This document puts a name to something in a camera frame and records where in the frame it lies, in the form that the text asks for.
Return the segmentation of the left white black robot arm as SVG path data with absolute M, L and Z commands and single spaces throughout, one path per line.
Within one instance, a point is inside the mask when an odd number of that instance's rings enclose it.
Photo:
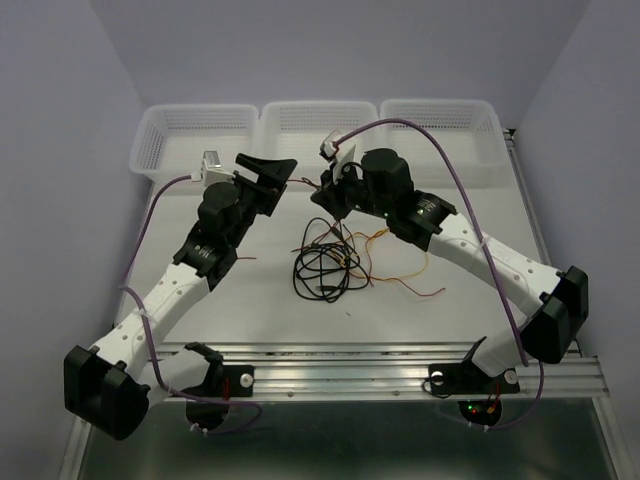
M 227 180 L 207 181 L 196 222 L 150 292 L 140 297 L 124 286 L 135 309 L 90 348 L 75 346 L 64 358 L 66 410 L 115 440 L 129 437 L 151 408 L 171 396 L 213 406 L 218 423 L 238 404 L 221 353 L 200 342 L 164 360 L 156 351 L 229 273 L 255 218 L 273 214 L 297 167 L 294 159 L 246 154 L 236 163 L 256 177 L 234 172 Z

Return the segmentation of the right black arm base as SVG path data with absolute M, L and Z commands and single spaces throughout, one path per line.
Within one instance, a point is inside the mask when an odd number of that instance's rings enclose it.
M 471 428 L 488 431 L 495 429 L 501 419 L 502 396 L 517 394 L 521 388 L 514 368 L 491 376 L 472 362 L 484 341 L 485 337 L 476 341 L 459 363 L 431 364 L 420 387 L 440 400 L 465 396 L 466 400 L 457 401 L 461 420 Z

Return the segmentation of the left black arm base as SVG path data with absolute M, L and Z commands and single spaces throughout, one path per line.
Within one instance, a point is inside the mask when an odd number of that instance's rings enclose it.
M 206 436 L 234 434 L 254 426 L 263 408 L 250 400 L 255 368 L 226 365 L 223 355 L 199 342 L 161 362 L 169 394 L 187 401 L 186 420 Z

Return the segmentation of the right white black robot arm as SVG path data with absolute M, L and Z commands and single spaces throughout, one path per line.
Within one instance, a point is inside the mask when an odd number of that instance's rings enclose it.
M 460 366 L 463 384 L 482 390 L 496 376 L 533 358 L 561 362 L 589 314 L 589 277 L 540 264 L 476 230 L 441 197 L 415 188 L 408 163 L 375 149 L 355 163 L 347 153 L 321 175 L 311 200 L 334 219 L 351 212 L 383 219 L 398 239 L 447 260 L 496 289 L 522 319 L 477 342 Z

